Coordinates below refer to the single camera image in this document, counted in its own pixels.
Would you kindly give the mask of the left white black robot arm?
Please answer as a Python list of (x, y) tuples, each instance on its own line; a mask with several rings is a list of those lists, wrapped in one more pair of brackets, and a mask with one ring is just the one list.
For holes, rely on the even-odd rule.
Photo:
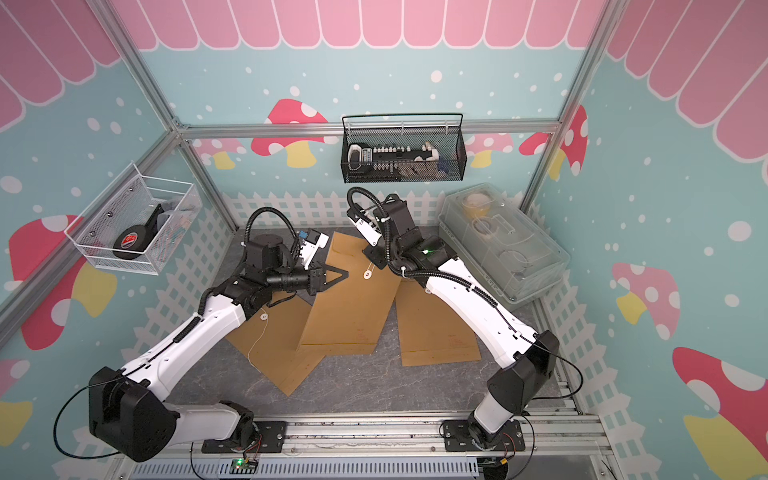
[(314, 260), (327, 246), (326, 234), (291, 229), (286, 243), (276, 234), (251, 235), (242, 241), (242, 257), (232, 274), (204, 291), (197, 310), (143, 355), (114, 370), (96, 372), (88, 394), (88, 430), (95, 438), (136, 462), (166, 447), (218, 441), (246, 453), (261, 439), (253, 412), (232, 401), (212, 405), (167, 403), (184, 375), (221, 339), (260, 310), (278, 305), (274, 294), (292, 299), (315, 295), (342, 282), (347, 271)]

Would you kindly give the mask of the brown kraft file bag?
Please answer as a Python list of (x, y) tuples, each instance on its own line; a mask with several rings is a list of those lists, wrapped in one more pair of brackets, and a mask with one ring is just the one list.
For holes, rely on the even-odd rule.
[(363, 254), (366, 240), (336, 232), (326, 264), (348, 277), (316, 295), (299, 349), (325, 356), (374, 352), (400, 285)]
[(403, 280), (395, 297), (404, 367), (479, 361), (471, 328), (441, 299), (416, 281)]
[(324, 359), (299, 348), (311, 305), (296, 296), (256, 314), (226, 336), (248, 361), (282, 393), (290, 396)]

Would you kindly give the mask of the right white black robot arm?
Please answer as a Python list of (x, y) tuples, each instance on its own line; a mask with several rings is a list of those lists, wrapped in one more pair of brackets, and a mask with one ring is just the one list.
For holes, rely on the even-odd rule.
[(347, 216), (368, 245), (365, 254), (379, 268), (414, 280), (449, 306), (483, 341), (499, 366), (487, 392), (468, 417), (467, 437), (481, 450), (496, 446), (503, 429), (552, 377), (560, 360), (559, 341), (549, 330), (537, 332), (497, 301), (472, 275), (445, 240), (423, 235), (406, 202), (396, 194), (379, 200), (351, 187)]

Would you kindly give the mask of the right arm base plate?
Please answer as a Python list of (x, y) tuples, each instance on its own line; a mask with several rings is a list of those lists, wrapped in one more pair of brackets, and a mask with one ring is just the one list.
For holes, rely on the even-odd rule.
[(507, 452), (526, 450), (518, 420), (508, 420), (496, 433), (486, 432), (474, 420), (444, 420), (438, 433), (448, 452)]

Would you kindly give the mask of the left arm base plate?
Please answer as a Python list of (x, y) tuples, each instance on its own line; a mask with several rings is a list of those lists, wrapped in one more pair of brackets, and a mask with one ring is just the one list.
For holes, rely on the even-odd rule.
[(255, 421), (238, 426), (225, 440), (205, 440), (201, 451), (205, 454), (224, 453), (281, 453), (286, 439), (285, 421)]

